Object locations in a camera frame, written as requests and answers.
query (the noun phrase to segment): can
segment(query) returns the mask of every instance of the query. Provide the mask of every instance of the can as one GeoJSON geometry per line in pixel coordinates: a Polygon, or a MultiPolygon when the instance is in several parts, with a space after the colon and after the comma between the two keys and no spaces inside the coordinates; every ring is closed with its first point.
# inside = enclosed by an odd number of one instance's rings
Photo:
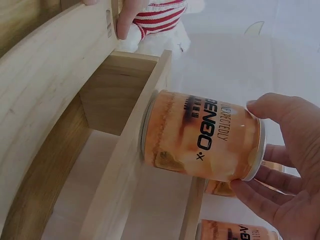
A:
{"type": "Polygon", "coordinates": [[[209,180],[251,180],[266,148],[264,122],[244,107],[160,91],[146,111],[144,161],[156,168],[209,180]]]}
{"type": "MultiPolygon", "coordinates": [[[[280,172],[283,171],[283,166],[278,163],[262,160],[261,165],[264,165],[270,169],[277,170],[280,172]]],[[[275,189],[274,187],[268,186],[263,182],[261,182],[261,184],[263,184],[264,186],[274,191],[277,191],[277,189],[275,189]]],[[[229,181],[226,182],[226,181],[206,180],[204,192],[206,194],[218,195],[218,196],[229,197],[229,198],[237,197],[234,191],[232,190],[229,181]]]]}
{"type": "Polygon", "coordinates": [[[201,220],[195,240],[279,240],[275,231],[263,226],[201,220]]]}

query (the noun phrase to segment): wooden board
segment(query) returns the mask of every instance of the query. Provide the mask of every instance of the wooden board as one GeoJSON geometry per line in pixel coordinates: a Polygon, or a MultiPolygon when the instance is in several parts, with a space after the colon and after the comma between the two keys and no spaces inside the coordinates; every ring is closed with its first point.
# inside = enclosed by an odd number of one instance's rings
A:
{"type": "Polygon", "coordinates": [[[80,240],[121,239],[143,164],[139,137],[143,115],[153,94],[167,87],[170,69],[171,52],[165,51],[142,90],[102,175],[80,240]]]}
{"type": "Polygon", "coordinates": [[[78,4],[0,59],[0,226],[49,132],[117,45],[110,5],[78,4]]]}
{"type": "Polygon", "coordinates": [[[24,176],[5,221],[1,240],[41,239],[58,195],[90,133],[77,95],[24,176]]]}
{"type": "Polygon", "coordinates": [[[60,12],[60,0],[0,0],[0,58],[60,12]]]}
{"type": "Polygon", "coordinates": [[[206,180],[193,177],[179,240],[195,240],[206,180]]]}
{"type": "Polygon", "coordinates": [[[120,136],[158,57],[113,52],[80,91],[90,128],[120,136]]]}

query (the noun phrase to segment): hand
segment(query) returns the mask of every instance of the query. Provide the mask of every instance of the hand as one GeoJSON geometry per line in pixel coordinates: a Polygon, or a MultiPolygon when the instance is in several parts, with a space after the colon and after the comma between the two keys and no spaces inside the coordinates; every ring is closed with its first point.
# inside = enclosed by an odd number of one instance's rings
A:
{"type": "Polygon", "coordinates": [[[268,145],[264,160],[294,167],[301,177],[262,165],[255,179],[234,180],[232,189],[284,240],[320,239],[320,108],[302,98],[275,93],[250,102],[247,108],[258,118],[280,125],[285,146],[268,145]]]}
{"type": "MultiPolygon", "coordinates": [[[[86,5],[94,5],[99,0],[83,0],[86,5]]],[[[123,7],[116,24],[116,34],[119,39],[127,38],[130,26],[136,15],[148,5],[149,0],[123,0],[123,7]]]]}

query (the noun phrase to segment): plush toy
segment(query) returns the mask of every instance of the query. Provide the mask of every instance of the plush toy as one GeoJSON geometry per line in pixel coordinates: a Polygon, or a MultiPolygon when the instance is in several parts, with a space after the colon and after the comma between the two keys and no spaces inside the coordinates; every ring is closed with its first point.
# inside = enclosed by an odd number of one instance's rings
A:
{"type": "Polygon", "coordinates": [[[160,56],[167,49],[177,59],[191,43],[181,16],[200,13],[204,8],[204,0],[150,0],[116,50],[160,56]]]}

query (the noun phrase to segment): red and white striped fabric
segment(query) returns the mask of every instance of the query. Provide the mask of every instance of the red and white striped fabric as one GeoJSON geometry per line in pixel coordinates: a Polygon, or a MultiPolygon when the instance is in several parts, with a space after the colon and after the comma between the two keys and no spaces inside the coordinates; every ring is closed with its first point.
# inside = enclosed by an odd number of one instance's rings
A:
{"type": "Polygon", "coordinates": [[[166,3],[151,3],[140,12],[133,23],[141,32],[141,39],[148,34],[172,30],[186,10],[186,0],[173,0],[166,3]]]}

